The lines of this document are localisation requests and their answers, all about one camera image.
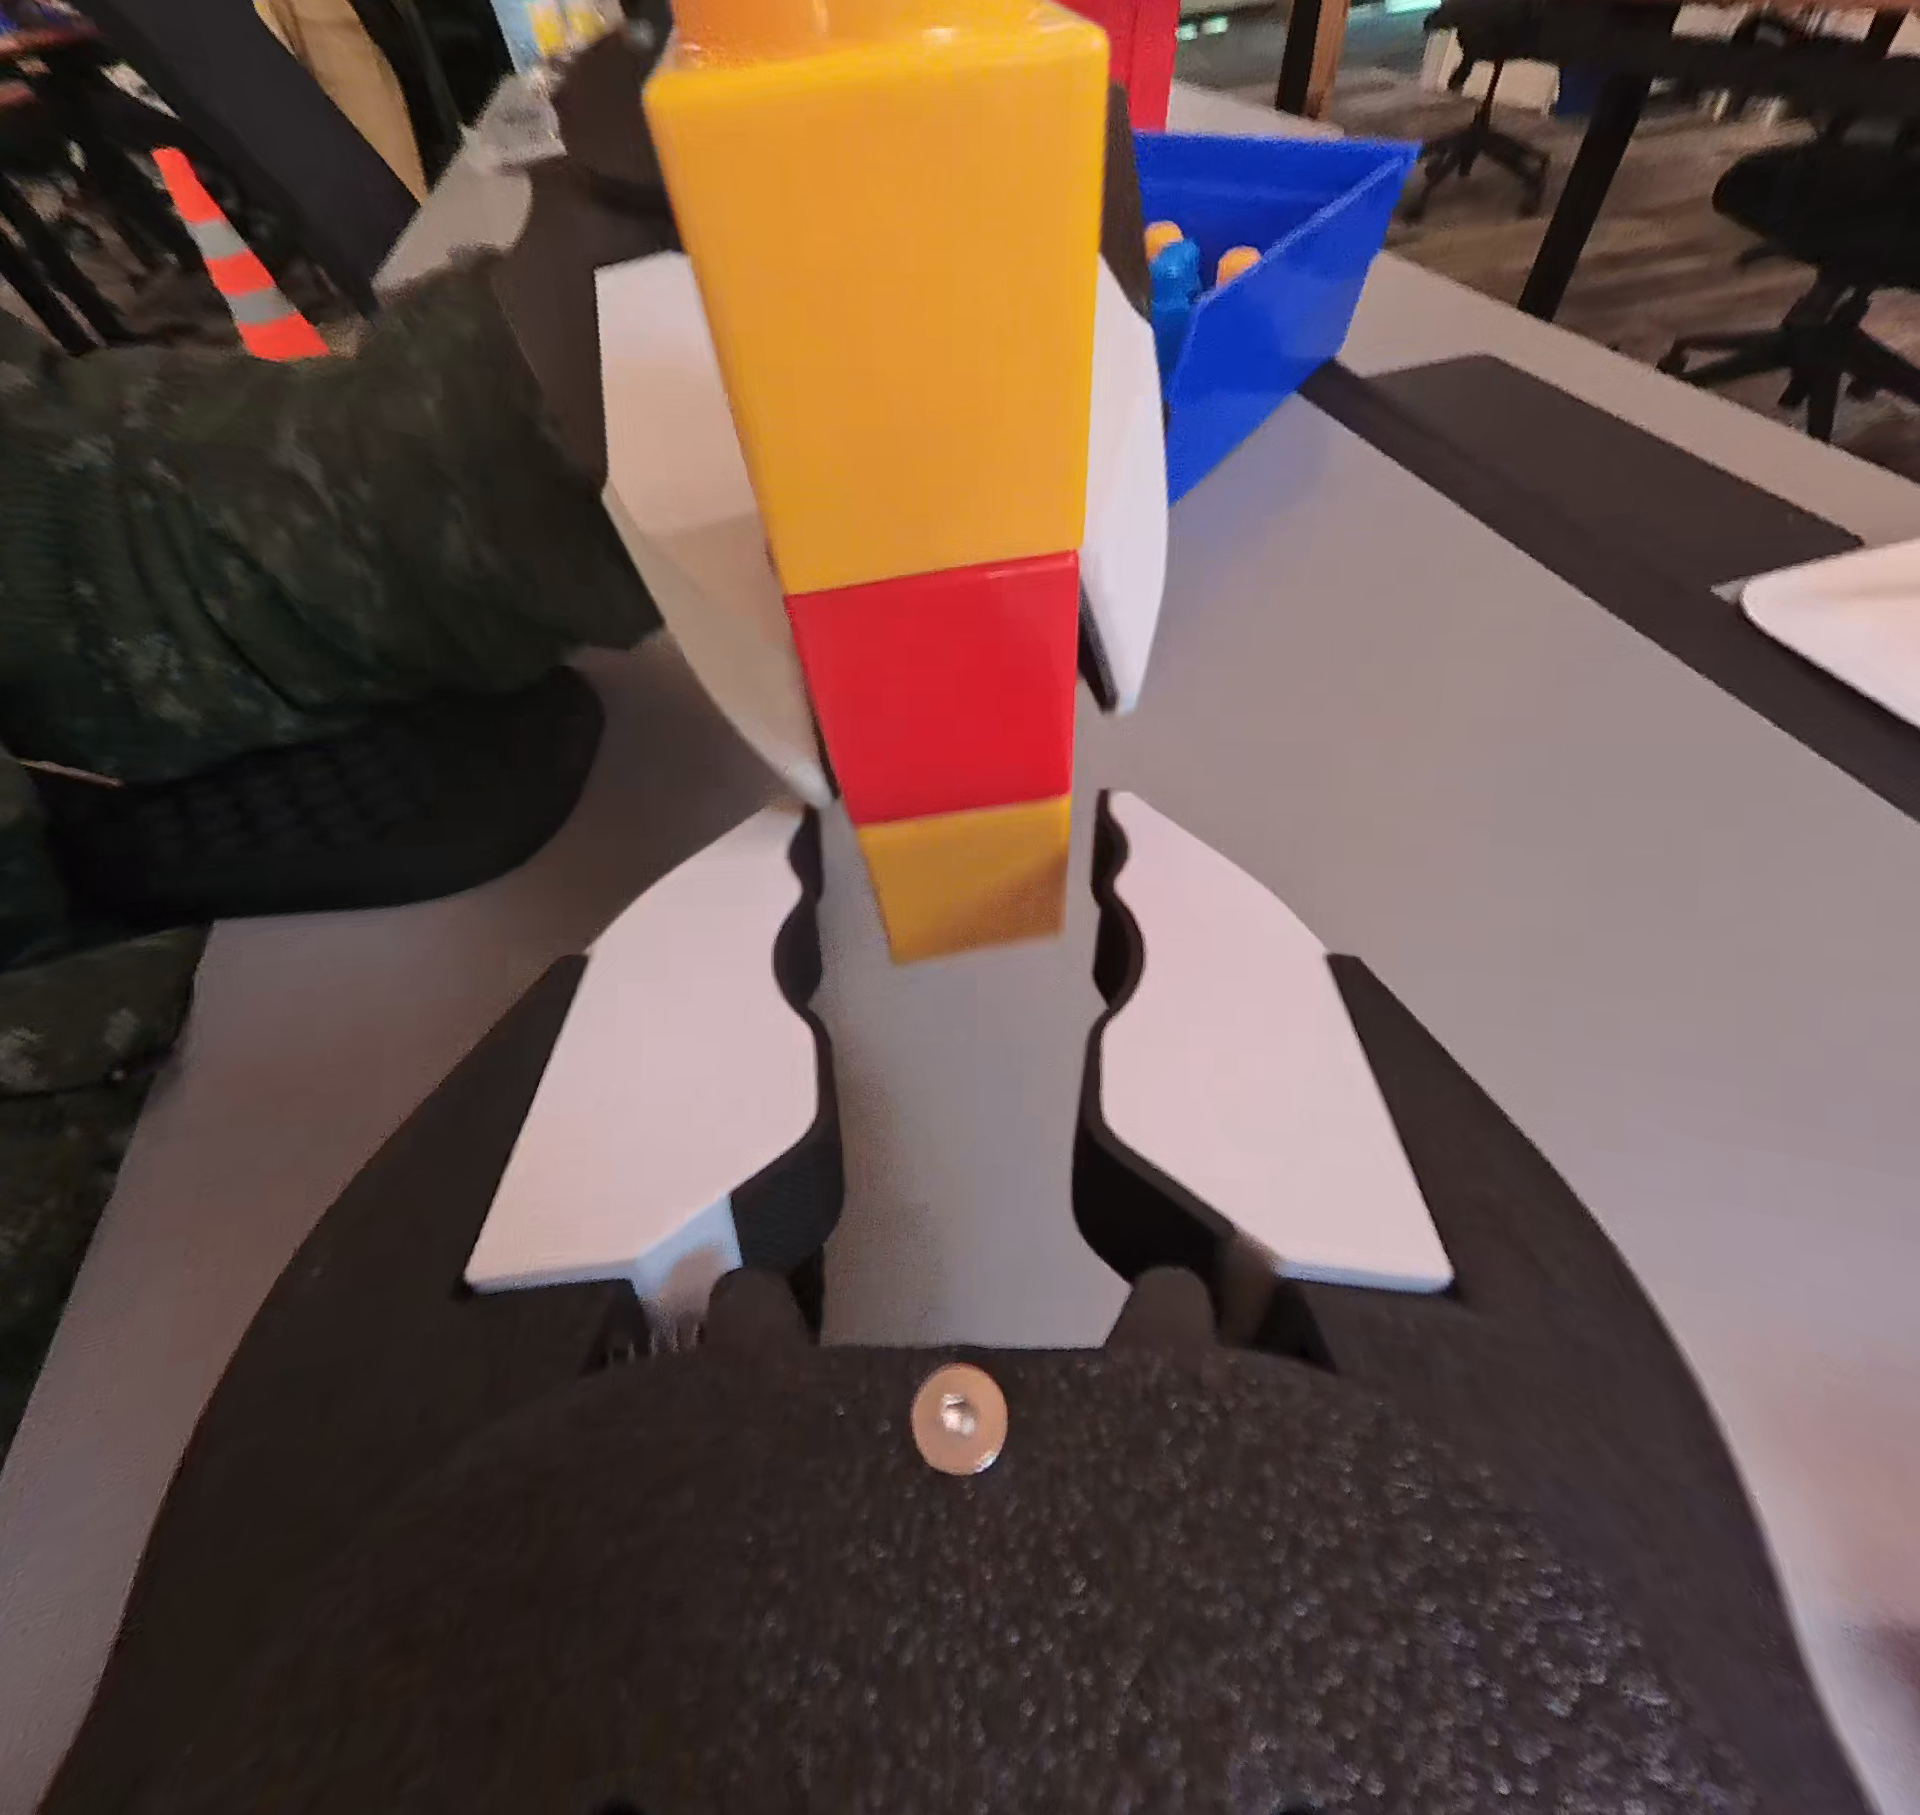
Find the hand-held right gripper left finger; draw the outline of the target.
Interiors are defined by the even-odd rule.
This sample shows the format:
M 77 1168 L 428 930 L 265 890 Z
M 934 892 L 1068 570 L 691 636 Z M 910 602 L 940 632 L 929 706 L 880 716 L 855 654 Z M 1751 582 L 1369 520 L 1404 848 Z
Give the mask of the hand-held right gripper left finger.
M 650 1330 L 728 1272 L 802 1278 L 841 1216 L 813 814 L 756 814 L 587 946 L 467 1252 L 477 1296 L 622 1284 Z

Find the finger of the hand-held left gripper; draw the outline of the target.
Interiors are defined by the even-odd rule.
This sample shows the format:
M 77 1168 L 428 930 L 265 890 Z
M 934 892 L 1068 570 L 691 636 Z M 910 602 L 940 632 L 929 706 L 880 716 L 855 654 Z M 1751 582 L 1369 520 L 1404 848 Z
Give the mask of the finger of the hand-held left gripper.
M 834 802 L 691 264 L 595 274 L 602 504 L 714 708 L 806 806 Z
M 1159 624 L 1169 528 L 1164 434 L 1149 322 L 1100 262 L 1078 630 L 1081 678 L 1114 716 L 1139 704 Z

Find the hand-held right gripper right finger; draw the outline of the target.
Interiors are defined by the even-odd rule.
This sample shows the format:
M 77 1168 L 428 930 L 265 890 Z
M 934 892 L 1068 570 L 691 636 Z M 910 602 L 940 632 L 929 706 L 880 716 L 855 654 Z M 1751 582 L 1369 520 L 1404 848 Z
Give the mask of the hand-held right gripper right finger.
M 1455 1272 L 1336 974 L 1260 880 L 1139 794 L 1100 794 L 1069 1208 L 1128 1282 L 1241 1264 L 1411 1298 Z

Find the pile of mega blocks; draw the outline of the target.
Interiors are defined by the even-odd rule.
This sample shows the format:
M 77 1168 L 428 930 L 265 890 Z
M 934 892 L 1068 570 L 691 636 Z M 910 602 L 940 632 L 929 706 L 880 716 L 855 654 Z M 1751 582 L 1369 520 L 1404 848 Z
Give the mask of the pile of mega blocks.
M 1200 298 L 1216 292 L 1262 262 L 1257 246 L 1240 244 L 1221 252 L 1206 276 L 1195 242 L 1169 221 L 1149 223 L 1141 232 L 1148 262 L 1148 324 L 1159 376 L 1167 378 L 1186 348 Z

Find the orange mega block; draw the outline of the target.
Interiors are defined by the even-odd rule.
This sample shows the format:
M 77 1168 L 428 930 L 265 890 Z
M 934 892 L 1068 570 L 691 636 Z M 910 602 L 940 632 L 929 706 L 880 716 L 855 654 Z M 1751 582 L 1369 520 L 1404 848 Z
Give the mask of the orange mega block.
M 1068 554 L 1110 57 L 1045 0 L 667 0 L 642 113 L 786 594 Z
M 893 964 L 1058 936 L 1066 922 L 1072 798 L 855 826 Z

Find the blue plastic bin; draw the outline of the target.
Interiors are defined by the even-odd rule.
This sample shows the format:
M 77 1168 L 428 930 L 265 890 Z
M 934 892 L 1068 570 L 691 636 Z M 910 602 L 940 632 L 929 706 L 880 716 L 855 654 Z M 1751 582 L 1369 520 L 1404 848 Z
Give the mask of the blue plastic bin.
M 1260 264 L 1200 298 L 1162 378 L 1167 502 L 1181 502 L 1341 348 L 1420 151 L 1375 141 L 1139 133 L 1145 223 Z

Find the red mega block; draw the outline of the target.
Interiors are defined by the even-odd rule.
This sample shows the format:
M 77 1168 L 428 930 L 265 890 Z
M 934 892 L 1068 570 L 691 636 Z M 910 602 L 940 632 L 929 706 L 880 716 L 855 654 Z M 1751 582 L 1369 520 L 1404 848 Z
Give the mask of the red mega block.
M 1058 552 L 783 600 L 854 824 L 1068 794 L 1079 588 Z

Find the person's left forearm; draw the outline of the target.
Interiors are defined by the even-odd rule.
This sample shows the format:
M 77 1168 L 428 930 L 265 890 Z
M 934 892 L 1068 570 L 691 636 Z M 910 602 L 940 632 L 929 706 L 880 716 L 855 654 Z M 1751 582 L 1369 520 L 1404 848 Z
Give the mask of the person's left forearm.
M 355 352 L 68 358 L 4 318 L 4 818 L 660 630 L 471 252 Z

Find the tan coat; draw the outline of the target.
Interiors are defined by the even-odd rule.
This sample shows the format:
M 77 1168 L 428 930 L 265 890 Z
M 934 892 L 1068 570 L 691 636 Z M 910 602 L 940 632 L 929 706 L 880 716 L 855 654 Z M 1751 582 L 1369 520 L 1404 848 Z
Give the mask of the tan coat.
M 355 0 L 250 0 L 286 53 L 400 181 L 426 197 L 420 141 L 402 81 Z

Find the black leaning panel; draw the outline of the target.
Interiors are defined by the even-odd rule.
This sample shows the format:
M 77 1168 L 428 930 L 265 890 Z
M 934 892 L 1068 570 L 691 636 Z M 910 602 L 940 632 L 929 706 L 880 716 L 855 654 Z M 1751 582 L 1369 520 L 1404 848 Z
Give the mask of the black leaning panel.
M 63 0 L 202 149 L 371 314 L 418 201 L 259 23 L 250 0 Z

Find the orange traffic cone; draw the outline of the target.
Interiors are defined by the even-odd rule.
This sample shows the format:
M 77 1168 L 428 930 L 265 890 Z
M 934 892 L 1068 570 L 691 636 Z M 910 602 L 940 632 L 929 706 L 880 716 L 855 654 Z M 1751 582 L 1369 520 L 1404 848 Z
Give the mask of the orange traffic cone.
M 276 364 L 325 358 L 330 350 L 322 334 L 231 228 L 188 157 L 180 149 L 153 149 L 151 163 L 244 350 L 256 360 Z

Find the red plastic bin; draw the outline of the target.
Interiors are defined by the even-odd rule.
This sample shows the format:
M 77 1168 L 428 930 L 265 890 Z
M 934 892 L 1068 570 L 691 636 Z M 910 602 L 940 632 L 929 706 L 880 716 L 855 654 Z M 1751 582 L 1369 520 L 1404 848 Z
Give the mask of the red plastic bin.
M 1164 133 L 1184 0 L 1049 0 L 1092 23 L 1108 41 L 1110 77 L 1138 133 Z

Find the black office chair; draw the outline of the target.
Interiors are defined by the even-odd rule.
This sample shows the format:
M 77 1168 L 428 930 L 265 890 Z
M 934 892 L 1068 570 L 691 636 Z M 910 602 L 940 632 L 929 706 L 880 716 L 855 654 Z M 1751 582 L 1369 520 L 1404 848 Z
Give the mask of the black office chair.
M 1525 0 L 1446 0 L 1427 19 L 1430 33 L 1452 33 L 1458 43 L 1458 59 L 1446 83 L 1448 95 L 1460 97 L 1468 77 L 1479 67 L 1486 67 L 1490 77 L 1471 121 L 1420 147 L 1420 179 L 1400 211 L 1404 224 L 1427 219 L 1436 193 L 1452 181 L 1465 183 L 1482 161 L 1517 185 L 1519 217 L 1531 219 L 1542 211 L 1551 159 L 1494 121 L 1499 81 L 1512 63 L 1524 61 L 1536 15 L 1536 5 Z
M 1880 292 L 1918 292 L 1918 165 L 1900 143 L 1827 135 L 1738 161 L 1712 193 L 1713 213 L 1751 238 L 1754 258 L 1812 270 L 1812 284 L 1767 330 L 1671 340 L 1655 368 L 1690 388 L 1780 374 L 1780 406 L 1829 442 L 1843 396 L 1918 402 L 1918 368 L 1864 320 Z

